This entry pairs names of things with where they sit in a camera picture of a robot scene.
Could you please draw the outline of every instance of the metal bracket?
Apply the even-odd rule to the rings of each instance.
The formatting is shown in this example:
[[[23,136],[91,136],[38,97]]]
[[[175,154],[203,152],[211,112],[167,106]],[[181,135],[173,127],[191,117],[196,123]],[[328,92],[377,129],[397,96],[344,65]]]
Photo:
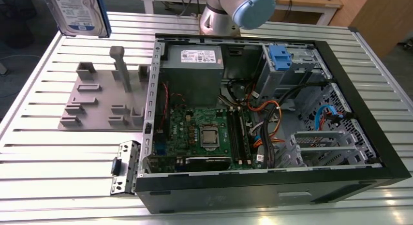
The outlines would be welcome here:
[[[141,144],[133,140],[119,145],[117,156],[113,159],[111,170],[113,175],[111,195],[135,194],[140,152]]]

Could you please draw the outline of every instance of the red wire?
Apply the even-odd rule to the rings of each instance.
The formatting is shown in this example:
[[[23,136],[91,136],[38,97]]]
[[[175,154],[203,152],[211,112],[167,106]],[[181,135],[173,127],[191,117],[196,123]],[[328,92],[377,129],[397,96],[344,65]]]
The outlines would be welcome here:
[[[163,114],[163,120],[161,120],[161,125],[159,130],[163,128],[164,126],[164,120],[165,120],[165,115],[167,115],[167,110],[168,110],[168,99],[169,99],[169,91],[168,91],[168,86],[165,85],[165,83],[163,82],[164,88],[165,88],[165,93],[167,93],[167,100],[165,100],[165,107],[164,107],[164,114]]]

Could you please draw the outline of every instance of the blue hard drive label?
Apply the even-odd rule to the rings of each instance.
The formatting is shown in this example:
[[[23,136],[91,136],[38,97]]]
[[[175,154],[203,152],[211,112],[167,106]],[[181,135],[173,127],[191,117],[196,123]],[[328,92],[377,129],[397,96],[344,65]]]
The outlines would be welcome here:
[[[94,18],[88,0],[56,0],[68,26],[76,30],[94,30]]]

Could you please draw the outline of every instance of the aluminum extrusion table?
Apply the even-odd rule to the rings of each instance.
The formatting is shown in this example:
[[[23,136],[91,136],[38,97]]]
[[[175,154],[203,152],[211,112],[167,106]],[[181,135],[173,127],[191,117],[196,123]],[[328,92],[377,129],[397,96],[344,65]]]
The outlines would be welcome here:
[[[109,47],[125,47],[129,70],[149,64],[153,34],[197,34],[197,20],[109,13],[109,39],[56,35],[0,125],[0,221],[63,224],[411,224],[413,179],[349,199],[308,206],[152,215],[137,197],[109,197],[119,143],[140,133],[60,132],[79,61],[115,69]],[[327,41],[413,171],[413,104],[357,32],[341,27],[267,23],[243,36]]]

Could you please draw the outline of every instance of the side panel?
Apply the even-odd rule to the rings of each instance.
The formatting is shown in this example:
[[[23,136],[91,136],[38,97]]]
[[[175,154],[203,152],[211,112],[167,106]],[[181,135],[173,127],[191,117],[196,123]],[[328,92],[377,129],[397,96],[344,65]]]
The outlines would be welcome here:
[[[151,213],[265,208],[339,201],[385,181],[337,181],[173,191],[145,191],[139,192],[137,195]]]

